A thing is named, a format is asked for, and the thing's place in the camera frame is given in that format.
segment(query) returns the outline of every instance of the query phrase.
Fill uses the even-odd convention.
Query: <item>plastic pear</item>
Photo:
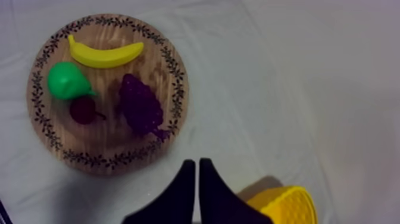
[[[73,99],[84,95],[96,95],[88,79],[79,68],[68,61],[56,63],[49,71],[47,86],[58,99]]]

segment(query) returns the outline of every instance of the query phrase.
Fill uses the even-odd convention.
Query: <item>wooden plate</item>
[[[139,57],[113,69],[93,69],[70,55],[67,35],[96,49],[113,49],[144,42]],[[79,125],[68,112],[69,101],[50,96],[49,69],[59,61],[79,66],[98,93],[96,110],[107,116]],[[123,116],[115,112],[122,77],[133,73],[149,85],[161,102],[168,131],[163,142],[153,134],[134,136]],[[47,149],[69,166],[82,171],[113,175],[149,164],[162,155],[178,134],[188,106],[188,79],[182,60],[171,42],[158,30],[125,15],[98,14],[81,18],[57,31],[39,51],[27,86],[27,105],[33,127]]]

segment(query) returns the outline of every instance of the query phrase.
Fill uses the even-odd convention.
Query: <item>white fabric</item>
[[[119,223],[185,158],[213,159],[234,191],[266,175],[311,193],[320,223],[397,223],[399,3],[362,0],[0,0],[0,199],[14,223]],[[168,155],[114,178],[47,152],[25,91],[42,44],[96,13],[163,32],[190,105]],[[199,211],[193,218],[198,221]]]

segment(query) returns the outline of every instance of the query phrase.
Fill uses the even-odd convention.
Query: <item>yellow plastic container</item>
[[[274,224],[318,224],[313,199],[301,186],[268,189],[247,203]]]

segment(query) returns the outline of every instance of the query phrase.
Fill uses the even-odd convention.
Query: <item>plastic banana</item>
[[[99,50],[77,43],[73,35],[68,36],[71,56],[88,67],[107,69],[121,66],[135,59],[142,51],[143,42],[133,43],[116,49]]]

